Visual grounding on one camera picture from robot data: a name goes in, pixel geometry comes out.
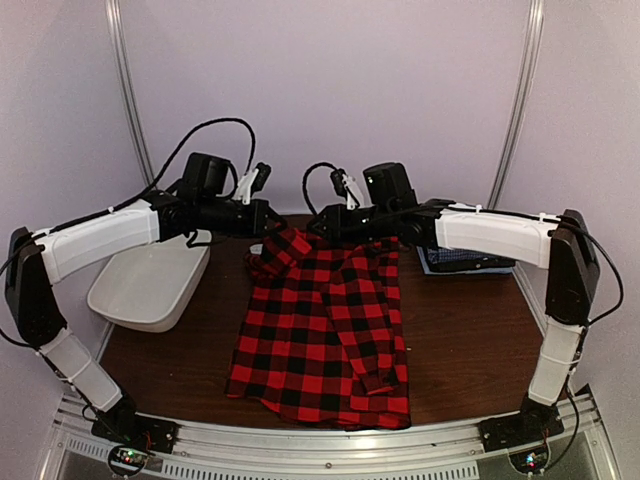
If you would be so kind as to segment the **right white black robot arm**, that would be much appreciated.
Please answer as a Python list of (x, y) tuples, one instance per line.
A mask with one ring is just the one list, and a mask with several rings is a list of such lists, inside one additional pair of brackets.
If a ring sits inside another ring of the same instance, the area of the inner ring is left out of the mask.
[(364, 206), (354, 179), (337, 169), (332, 182), (345, 201), (314, 211), (308, 229), (334, 242), (396, 236), (407, 245), (471, 250), (547, 271), (547, 327), (528, 392), (518, 413), (488, 420), (483, 429), (489, 439), (513, 430), (526, 442), (552, 432), (556, 403), (580, 359), (600, 275), (583, 216), (575, 210), (560, 216), (498, 212), (445, 199), (421, 203), (397, 162), (369, 167), (363, 176), (371, 206)]

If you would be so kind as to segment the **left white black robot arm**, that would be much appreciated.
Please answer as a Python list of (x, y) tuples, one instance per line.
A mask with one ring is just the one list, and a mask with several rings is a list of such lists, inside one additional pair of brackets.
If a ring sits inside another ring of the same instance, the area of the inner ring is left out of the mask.
[(18, 346), (42, 357), (94, 412), (109, 437), (133, 444), (144, 424), (133, 399), (96, 362), (71, 332), (52, 287), (70, 274), (107, 257), (183, 235), (197, 246), (200, 230), (228, 237), (259, 238), (270, 221), (281, 219), (268, 201), (254, 198), (271, 168), (264, 163), (236, 177), (235, 190), (223, 195), (228, 160), (201, 153), (189, 156), (182, 177), (168, 190), (150, 189), (122, 206), (84, 220), (33, 233), (11, 235), (2, 269), (5, 298), (21, 337)]

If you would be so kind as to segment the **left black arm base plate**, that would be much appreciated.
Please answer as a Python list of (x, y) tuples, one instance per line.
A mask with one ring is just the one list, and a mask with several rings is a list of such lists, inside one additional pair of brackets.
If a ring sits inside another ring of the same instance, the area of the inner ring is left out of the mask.
[(178, 429), (176, 422), (136, 415), (133, 427), (127, 431), (123, 428), (109, 429), (103, 422), (96, 420), (91, 428), (91, 434), (138, 450), (171, 454)]

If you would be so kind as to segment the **red black plaid shirt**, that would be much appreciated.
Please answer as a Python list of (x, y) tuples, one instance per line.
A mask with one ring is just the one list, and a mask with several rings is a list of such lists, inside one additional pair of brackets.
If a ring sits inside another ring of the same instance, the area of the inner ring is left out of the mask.
[(344, 430), (411, 424), (400, 242), (335, 244), (297, 228), (249, 252), (253, 289), (225, 394)]

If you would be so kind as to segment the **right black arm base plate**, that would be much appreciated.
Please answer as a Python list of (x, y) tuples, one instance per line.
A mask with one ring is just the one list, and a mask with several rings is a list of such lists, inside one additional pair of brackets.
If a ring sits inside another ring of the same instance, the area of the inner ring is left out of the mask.
[(563, 433), (564, 425), (555, 416), (542, 419), (534, 414), (516, 413), (483, 420), (478, 429), (484, 451), (493, 452), (541, 443), (549, 436)]

